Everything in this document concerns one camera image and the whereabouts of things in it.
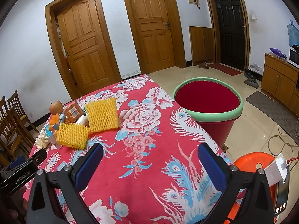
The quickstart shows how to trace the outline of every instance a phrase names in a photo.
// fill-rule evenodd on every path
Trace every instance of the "red floral tablecloth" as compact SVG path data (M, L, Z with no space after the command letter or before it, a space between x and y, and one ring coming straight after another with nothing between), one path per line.
M63 146L47 149L39 166L46 172L73 165L95 143L104 157L85 190L84 202L99 223L194 224L220 197L197 156L207 142L232 164L213 139L147 75L90 93L77 102L115 97L120 128L94 133L86 150ZM31 155L38 149L33 147ZM29 198L32 181L24 195ZM70 223L75 223L61 191L58 198Z

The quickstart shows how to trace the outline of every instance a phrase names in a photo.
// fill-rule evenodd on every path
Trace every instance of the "green bucket rim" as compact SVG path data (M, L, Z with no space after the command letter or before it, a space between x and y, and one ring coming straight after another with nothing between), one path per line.
M184 108L185 111L188 114L190 114L196 121L198 121L198 122L222 122L222 121L232 120L232 119L236 119L236 118L240 117L240 115L242 114L242 111L243 111L243 100L242 100L241 95L231 85L228 85L227 83L217 80L217 79L214 79L214 78L196 77L196 78L188 79L188 80L182 82L181 84L179 84L179 86L177 86L175 88L175 90L172 93L172 98L175 99L175 95L181 87L183 87L184 85L186 85L190 82L194 82L194 81L212 81L212 82L219 83L219 84L227 87L228 89L230 89L232 92L234 92L234 94L236 94L236 96L238 97L238 99L240 101L240 105L236 109L234 109L232 111L228 111L228 112L223 112L223 113L201 113L201 112L195 112L195 111L191 111L191 110Z

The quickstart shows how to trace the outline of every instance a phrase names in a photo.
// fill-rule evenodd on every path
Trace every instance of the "door handle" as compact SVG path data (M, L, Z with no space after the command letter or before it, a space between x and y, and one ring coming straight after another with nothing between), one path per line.
M167 27L167 29L170 29L170 22L166 22L165 26Z
M276 77L276 83L275 83L275 85L277 85L277 84L278 84L278 76L279 76L279 73L277 74L277 77Z
M282 79L282 75L280 75L278 86L280 86L280 84L281 84L281 79Z

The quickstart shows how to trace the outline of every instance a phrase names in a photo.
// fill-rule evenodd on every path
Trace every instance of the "blue gripper pad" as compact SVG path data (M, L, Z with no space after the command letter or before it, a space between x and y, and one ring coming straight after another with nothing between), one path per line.
M87 159L84 161L81 168L77 171L77 173L74 176L74 185L77 191L84 190L86 188L86 186L89 183L89 180L92 178L92 175L94 174L99 163L101 162L103 154L103 146L99 143L95 143L85 156L80 157L87 157Z
M221 170L215 159L211 156L203 144L198 146L198 158L207 171L213 185L218 191L224 193L226 185L226 176Z
M25 157L23 155L19 156L17 159L13 160L10 163L10 169L15 168L16 166L21 165L22 163L24 163L26 161Z

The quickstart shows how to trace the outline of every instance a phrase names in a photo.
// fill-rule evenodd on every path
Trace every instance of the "white wall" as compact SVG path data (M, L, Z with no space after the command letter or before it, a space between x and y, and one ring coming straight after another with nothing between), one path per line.
M18 89L31 121L49 112L50 102L71 100L57 69L47 34L44 7L54 0L18 0L0 27L0 95ZM122 78L140 73L124 0L102 0Z
M19 0L0 27L0 96L18 89L31 121L48 113L50 102L71 100L57 69L46 29L44 7L53 0ZM191 60L189 26L211 27L207 0L200 10L188 0L177 0L186 61ZM245 0L249 19L250 64L264 65L270 47L289 55L287 24L293 19L282 0ZM113 51L122 78L140 73L124 0L102 0Z
M209 7L207 0L199 0L200 9L195 4L189 4L188 0L176 0L176 2L181 19L185 57L186 61L188 61L192 59L189 26L211 28Z
M263 74L265 53L269 53L269 48L277 48L289 58L289 36L287 25L290 19L298 28L293 15L282 0L244 0L249 20L250 36L250 60L249 65L257 64L260 71L253 70Z

